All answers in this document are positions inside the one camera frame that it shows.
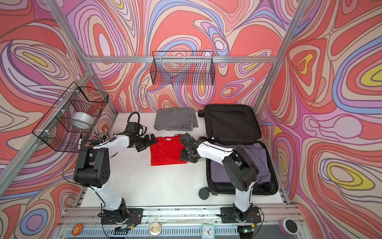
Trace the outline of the red t-shirt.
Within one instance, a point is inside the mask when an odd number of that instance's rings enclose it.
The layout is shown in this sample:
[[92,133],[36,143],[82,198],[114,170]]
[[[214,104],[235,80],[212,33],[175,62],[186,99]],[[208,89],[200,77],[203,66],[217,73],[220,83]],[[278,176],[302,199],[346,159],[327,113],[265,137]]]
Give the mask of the red t-shirt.
[[181,160],[181,150],[185,149],[180,142],[181,136],[158,137],[158,142],[150,146],[151,166],[187,164]]

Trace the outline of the grey towel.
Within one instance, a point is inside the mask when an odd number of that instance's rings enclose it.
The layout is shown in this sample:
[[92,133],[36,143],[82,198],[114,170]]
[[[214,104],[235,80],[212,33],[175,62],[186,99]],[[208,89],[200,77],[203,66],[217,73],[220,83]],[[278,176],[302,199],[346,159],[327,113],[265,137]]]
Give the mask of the grey towel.
[[199,127],[196,111],[189,108],[162,109],[156,112],[156,130],[192,131]]

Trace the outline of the purple jeans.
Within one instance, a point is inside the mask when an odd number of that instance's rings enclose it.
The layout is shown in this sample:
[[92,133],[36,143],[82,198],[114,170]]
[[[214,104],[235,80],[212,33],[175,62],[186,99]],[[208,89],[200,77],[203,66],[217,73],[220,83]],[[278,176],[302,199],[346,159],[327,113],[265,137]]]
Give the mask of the purple jeans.
[[[260,145],[260,143],[255,143],[253,145],[240,145],[240,147],[245,149],[247,154],[259,169],[256,183],[260,184],[270,182],[271,173],[268,167],[266,150]],[[230,184],[230,180],[224,166],[215,161],[210,162],[210,174],[212,182]]]

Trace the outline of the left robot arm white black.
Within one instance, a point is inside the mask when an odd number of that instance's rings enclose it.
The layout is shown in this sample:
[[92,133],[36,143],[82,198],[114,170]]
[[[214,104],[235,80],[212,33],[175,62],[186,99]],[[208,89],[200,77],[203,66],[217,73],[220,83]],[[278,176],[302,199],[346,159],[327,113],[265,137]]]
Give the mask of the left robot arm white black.
[[122,149],[135,148],[137,152],[141,152],[157,142],[153,134],[137,136],[122,133],[107,142],[79,151],[74,181],[89,188],[98,197],[103,224],[125,224],[129,217],[125,200],[116,193],[109,180],[110,158]]

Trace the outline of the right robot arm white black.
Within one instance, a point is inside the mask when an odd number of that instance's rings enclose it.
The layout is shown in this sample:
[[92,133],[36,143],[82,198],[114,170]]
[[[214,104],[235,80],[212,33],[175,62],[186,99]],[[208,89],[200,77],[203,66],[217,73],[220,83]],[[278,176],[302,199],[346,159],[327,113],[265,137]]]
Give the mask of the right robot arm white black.
[[200,158],[210,159],[224,166],[230,183],[235,187],[233,213],[244,221],[250,214],[252,190],[259,174],[259,169],[244,148],[226,148],[208,141],[198,141],[185,134],[180,139],[185,147],[181,150],[180,160],[197,163]]

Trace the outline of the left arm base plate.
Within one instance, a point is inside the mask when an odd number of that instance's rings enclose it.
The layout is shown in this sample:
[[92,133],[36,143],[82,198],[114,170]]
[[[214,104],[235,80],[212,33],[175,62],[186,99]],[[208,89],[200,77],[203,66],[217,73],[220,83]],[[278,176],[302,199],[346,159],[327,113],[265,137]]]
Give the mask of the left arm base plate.
[[103,209],[97,216],[100,217],[103,225],[136,226],[142,222],[143,208],[127,208],[126,212]]

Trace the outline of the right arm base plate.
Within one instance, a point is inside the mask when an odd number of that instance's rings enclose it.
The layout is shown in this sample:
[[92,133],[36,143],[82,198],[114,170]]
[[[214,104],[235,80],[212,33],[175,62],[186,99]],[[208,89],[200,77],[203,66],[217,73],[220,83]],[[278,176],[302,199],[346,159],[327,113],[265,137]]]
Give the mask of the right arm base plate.
[[239,209],[234,207],[221,207],[220,214],[218,214],[218,216],[225,224],[253,223],[256,225],[262,222],[261,214],[259,208],[257,207],[250,207],[245,212],[241,212]]

